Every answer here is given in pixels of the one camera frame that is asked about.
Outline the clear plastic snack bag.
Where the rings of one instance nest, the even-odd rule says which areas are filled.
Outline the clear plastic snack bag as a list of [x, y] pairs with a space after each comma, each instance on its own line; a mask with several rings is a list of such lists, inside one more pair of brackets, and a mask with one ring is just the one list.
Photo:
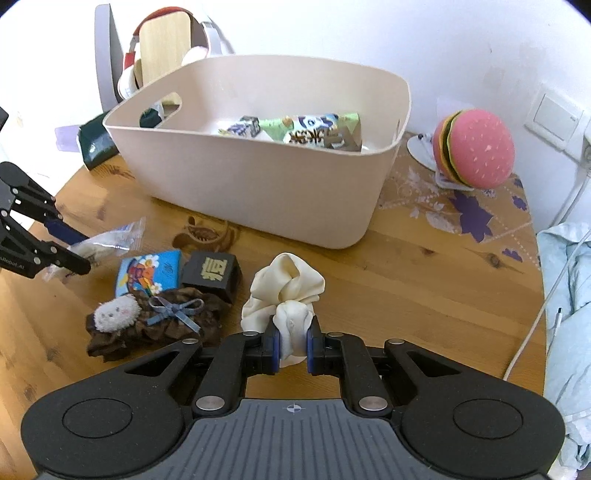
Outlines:
[[93, 267], [107, 260], [133, 253], [142, 243], [146, 219], [144, 217], [93, 237], [86, 237], [62, 220], [47, 223], [48, 232], [66, 244], [64, 251], [45, 269], [43, 279], [59, 279], [65, 282], [76, 275], [86, 275]]

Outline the red white headphones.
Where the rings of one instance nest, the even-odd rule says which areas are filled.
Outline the red white headphones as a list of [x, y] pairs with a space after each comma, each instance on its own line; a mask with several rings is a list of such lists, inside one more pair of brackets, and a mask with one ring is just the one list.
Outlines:
[[168, 6], [160, 8], [147, 15], [135, 28], [128, 52], [123, 58], [123, 70], [117, 83], [119, 95], [127, 100], [143, 86], [142, 69], [139, 48], [139, 30], [144, 22], [175, 11], [184, 11], [191, 18], [191, 46], [184, 54], [182, 67], [205, 58], [230, 55], [233, 49], [219, 27], [208, 16], [195, 16], [182, 7]]

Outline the light blue cloth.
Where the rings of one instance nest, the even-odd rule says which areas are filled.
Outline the light blue cloth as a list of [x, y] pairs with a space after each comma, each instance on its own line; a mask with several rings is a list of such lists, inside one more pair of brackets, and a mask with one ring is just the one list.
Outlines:
[[537, 235], [546, 313], [544, 397], [565, 422], [552, 479], [590, 465], [590, 226], [562, 223]]

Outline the wooden headphone stand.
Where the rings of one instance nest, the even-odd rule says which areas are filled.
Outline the wooden headphone stand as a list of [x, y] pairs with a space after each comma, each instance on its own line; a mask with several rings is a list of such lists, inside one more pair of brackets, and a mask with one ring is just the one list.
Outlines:
[[175, 11], [143, 23], [139, 48], [143, 85], [176, 70], [191, 46], [191, 18]]

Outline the green snack packet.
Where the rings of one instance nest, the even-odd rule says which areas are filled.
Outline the green snack packet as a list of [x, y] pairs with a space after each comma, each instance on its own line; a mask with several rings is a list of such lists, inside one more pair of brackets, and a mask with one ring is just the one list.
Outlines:
[[361, 152], [361, 119], [358, 113], [297, 115], [260, 119], [260, 128], [273, 141], [346, 152]]

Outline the grey leaning board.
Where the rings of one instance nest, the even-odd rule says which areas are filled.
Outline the grey leaning board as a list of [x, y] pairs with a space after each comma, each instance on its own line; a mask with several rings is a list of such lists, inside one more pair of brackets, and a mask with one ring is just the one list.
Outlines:
[[106, 112], [122, 101], [117, 83], [122, 73], [123, 52], [109, 4], [99, 4], [94, 10], [94, 52], [98, 93], [102, 110]]

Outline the cream fabric scrunchie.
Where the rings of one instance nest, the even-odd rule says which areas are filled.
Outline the cream fabric scrunchie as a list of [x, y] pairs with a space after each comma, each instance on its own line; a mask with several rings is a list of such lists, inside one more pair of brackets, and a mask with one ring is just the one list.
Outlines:
[[240, 327], [263, 333], [273, 324], [280, 332], [280, 367], [297, 365], [307, 359], [314, 303], [324, 292], [322, 274], [297, 255], [280, 253], [253, 277]]

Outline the white wall socket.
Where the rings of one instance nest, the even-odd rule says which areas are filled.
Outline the white wall socket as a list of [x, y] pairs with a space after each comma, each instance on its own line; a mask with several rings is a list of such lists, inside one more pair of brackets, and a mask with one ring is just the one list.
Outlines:
[[590, 107], [580, 107], [562, 93], [542, 85], [526, 115], [524, 126], [555, 150], [580, 161]]

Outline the black box gold character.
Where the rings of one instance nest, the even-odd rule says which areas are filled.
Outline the black box gold character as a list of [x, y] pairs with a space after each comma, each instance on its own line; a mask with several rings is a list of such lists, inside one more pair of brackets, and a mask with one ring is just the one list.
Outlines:
[[180, 285], [235, 303], [242, 271], [235, 255], [224, 252], [194, 251], [184, 264]]

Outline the pink hamburger plush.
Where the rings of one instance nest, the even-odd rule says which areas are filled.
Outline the pink hamburger plush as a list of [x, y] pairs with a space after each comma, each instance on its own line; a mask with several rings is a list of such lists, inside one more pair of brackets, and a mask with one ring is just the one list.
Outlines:
[[505, 123], [487, 110], [460, 110], [449, 115], [438, 124], [432, 145], [438, 170], [457, 184], [493, 189], [512, 174], [512, 135]]

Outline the dark green bag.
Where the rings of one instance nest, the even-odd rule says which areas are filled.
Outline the dark green bag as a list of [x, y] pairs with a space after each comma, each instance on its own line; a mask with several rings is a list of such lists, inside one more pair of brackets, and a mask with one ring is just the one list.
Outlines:
[[103, 125], [108, 111], [103, 112], [78, 128], [77, 143], [82, 160], [88, 170], [93, 170], [119, 151]]

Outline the beige plastic storage bin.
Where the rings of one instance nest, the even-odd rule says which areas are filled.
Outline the beige plastic storage bin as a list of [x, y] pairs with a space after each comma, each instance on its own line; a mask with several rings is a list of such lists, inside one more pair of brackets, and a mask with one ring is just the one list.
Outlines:
[[[104, 119], [136, 180], [158, 199], [329, 249], [369, 228], [405, 133], [401, 76], [328, 59], [229, 55], [185, 65]], [[356, 113], [363, 148], [342, 152], [224, 133], [242, 116]]]

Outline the blue cartoon tissue pack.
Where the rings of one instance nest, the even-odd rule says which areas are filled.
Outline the blue cartoon tissue pack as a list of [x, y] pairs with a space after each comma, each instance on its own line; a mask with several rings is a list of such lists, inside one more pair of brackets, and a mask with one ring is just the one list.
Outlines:
[[143, 292], [148, 297], [179, 287], [181, 252], [170, 250], [124, 259], [119, 267], [115, 296]]

